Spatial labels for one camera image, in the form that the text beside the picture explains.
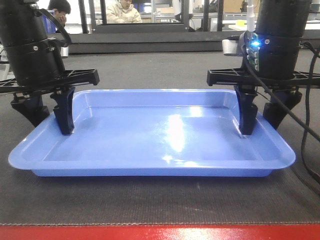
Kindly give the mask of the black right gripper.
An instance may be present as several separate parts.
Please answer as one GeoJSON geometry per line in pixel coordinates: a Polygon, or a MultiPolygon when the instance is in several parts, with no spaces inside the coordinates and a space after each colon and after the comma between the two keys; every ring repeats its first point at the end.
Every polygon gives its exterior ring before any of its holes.
{"type": "MultiPolygon", "coordinates": [[[[277,80],[261,78],[261,81],[268,88],[299,87],[305,88],[310,85],[311,88],[320,87],[320,74],[313,73],[312,79],[309,79],[308,72],[295,71],[293,78],[287,80],[277,80]]],[[[207,84],[212,85],[236,85],[234,90],[238,101],[239,109],[239,130],[242,135],[251,135],[256,124],[256,115],[258,107],[253,103],[257,92],[254,86],[262,86],[253,75],[246,72],[243,68],[210,69],[207,71],[207,84]]],[[[276,97],[289,109],[292,110],[302,99],[302,93],[298,90],[274,91],[276,97]]],[[[287,113],[279,103],[271,97],[270,102],[264,105],[263,117],[270,125],[277,129],[287,113]]]]}

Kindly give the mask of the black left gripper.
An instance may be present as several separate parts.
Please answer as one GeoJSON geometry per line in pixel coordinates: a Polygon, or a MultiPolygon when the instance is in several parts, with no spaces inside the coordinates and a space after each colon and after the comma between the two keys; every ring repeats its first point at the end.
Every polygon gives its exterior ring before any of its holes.
{"type": "Polygon", "coordinates": [[[1,94],[13,94],[11,107],[22,114],[34,127],[42,123],[49,115],[49,109],[43,104],[42,95],[18,95],[17,93],[50,93],[55,100],[53,112],[63,135],[70,135],[74,130],[73,95],[75,86],[96,86],[100,82],[97,69],[66,70],[64,74],[52,82],[36,83],[35,85],[18,85],[15,78],[0,82],[1,94]]]}

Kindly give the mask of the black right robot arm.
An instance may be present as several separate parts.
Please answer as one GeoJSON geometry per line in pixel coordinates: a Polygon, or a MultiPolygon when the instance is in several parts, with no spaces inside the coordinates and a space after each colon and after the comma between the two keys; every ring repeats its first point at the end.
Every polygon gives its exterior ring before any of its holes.
{"type": "Polygon", "coordinates": [[[258,86],[271,91],[263,117],[277,128],[301,101],[300,89],[320,85],[318,74],[295,71],[310,7],[309,0],[261,1],[254,28],[226,39],[235,43],[233,53],[242,57],[241,67],[208,71],[209,86],[234,87],[243,135],[252,134],[256,124],[258,86]]]}

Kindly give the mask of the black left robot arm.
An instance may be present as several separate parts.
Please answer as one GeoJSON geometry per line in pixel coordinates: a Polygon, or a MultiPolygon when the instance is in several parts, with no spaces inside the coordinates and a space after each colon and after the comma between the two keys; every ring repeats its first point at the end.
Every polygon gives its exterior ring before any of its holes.
{"type": "Polygon", "coordinates": [[[42,96],[55,100],[55,119],[64,135],[74,129],[73,95],[77,85],[96,86],[96,69],[66,70],[61,48],[72,41],[61,24],[35,0],[0,2],[0,42],[14,78],[0,82],[2,94],[13,94],[11,106],[35,127],[49,116],[42,96]]]}

